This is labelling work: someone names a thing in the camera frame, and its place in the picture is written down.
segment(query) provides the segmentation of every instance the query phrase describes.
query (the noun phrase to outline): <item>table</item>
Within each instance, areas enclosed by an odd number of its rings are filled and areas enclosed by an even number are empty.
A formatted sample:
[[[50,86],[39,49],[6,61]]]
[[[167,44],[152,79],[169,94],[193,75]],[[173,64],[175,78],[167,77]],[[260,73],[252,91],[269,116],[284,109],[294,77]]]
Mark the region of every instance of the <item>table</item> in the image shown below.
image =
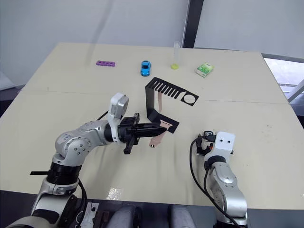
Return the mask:
[[[114,144],[92,150],[80,174],[88,198],[106,199],[116,188],[125,201],[210,206],[191,177],[189,146],[198,133],[221,130],[236,135],[230,166],[249,208],[304,209],[304,130],[262,56],[182,49],[178,70],[170,69],[171,56],[166,47],[58,44],[0,118],[0,189],[38,193],[43,177],[30,171],[47,170],[55,139],[103,114],[116,92],[130,98],[125,116],[139,112],[148,122],[144,87],[156,76],[198,101],[191,107],[163,98],[162,113],[180,125],[156,148],[142,138],[131,155]],[[149,77],[140,76],[145,59]],[[195,73],[204,61],[215,66],[206,78]],[[202,181],[202,157],[193,162]]]

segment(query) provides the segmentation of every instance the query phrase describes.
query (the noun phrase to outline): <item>pink watch band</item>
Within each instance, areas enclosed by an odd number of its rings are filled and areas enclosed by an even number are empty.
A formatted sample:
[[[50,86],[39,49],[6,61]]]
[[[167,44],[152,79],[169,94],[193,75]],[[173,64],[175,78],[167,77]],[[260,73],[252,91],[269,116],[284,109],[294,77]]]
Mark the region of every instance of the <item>pink watch band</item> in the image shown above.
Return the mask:
[[[169,129],[169,127],[171,127],[171,126],[172,126],[172,124],[167,123],[167,122],[165,122],[165,121],[161,120],[161,124],[160,124],[160,126],[161,126],[161,127],[165,127],[165,128],[167,128],[167,130],[168,130],[168,129]],[[151,138],[151,141],[150,141],[150,143],[149,143],[149,146],[150,146],[150,147],[152,147],[152,148],[157,147],[157,146],[158,146],[158,144],[160,144],[160,143],[161,143],[162,138],[163,138],[163,136],[166,134],[166,132],[167,132],[167,131],[165,131],[164,133],[162,133],[162,134],[160,134],[160,135],[157,135],[157,136],[155,136],[155,137]]]
[[[158,111],[161,112],[162,111],[162,93],[158,92]]]

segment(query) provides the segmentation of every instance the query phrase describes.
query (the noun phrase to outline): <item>black cable tie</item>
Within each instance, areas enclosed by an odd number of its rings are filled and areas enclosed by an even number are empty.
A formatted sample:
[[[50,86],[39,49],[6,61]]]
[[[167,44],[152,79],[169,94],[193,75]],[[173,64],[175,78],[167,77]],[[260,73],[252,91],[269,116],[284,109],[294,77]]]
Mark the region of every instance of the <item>black cable tie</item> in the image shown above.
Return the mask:
[[[32,171],[30,175],[47,175],[48,171]]]
[[[109,111],[106,111],[102,116],[100,116],[97,120],[101,120],[105,115],[108,114]]]
[[[196,139],[196,153],[201,155],[204,154],[203,148],[201,146],[202,142],[203,142],[202,136],[199,134]]]

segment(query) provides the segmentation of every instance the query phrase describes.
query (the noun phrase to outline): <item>test tube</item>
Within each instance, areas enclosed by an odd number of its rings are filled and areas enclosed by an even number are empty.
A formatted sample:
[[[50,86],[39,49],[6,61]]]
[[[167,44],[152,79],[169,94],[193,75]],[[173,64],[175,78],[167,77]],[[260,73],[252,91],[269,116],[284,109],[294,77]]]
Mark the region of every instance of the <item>test tube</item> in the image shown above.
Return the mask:
[[[181,43],[179,41],[174,42],[174,60],[171,64],[171,68],[176,70],[179,68],[179,52],[180,52]]]

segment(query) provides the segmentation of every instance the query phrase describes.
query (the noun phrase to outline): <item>white robotic arm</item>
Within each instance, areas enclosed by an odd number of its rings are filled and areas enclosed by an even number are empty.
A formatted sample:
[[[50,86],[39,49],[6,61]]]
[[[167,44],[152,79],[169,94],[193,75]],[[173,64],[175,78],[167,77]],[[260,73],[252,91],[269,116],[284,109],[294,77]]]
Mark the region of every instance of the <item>white robotic arm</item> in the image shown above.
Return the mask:
[[[238,188],[237,177],[228,162],[233,153],[235,135],[227,132],[204,132],[203,141],[197,142],[198,154],[204,155],[206,186],[211,190],[215,203],[242,227],[247,226],[247,202]],[[205,149],[202,142],[211,142]],[[233,222],[222,212],[216,210],[217,224],[215,228],[234,227]]]
[[[125,143],[125,154],[141,137],[154,137],[167,129],[155,123],[138,123],[139,114],[126,117],[129,98],[121,93],[112,97],[108,121],[90,121],[76,130],[61,134],[55,142],[56,153],[47,177],[42,181],[31,216],[24,217],[8,228],[68,227],[75,219],[77,197],[73,195],[79,182],[78,176],[86,156],[97,146],[112,142]]]

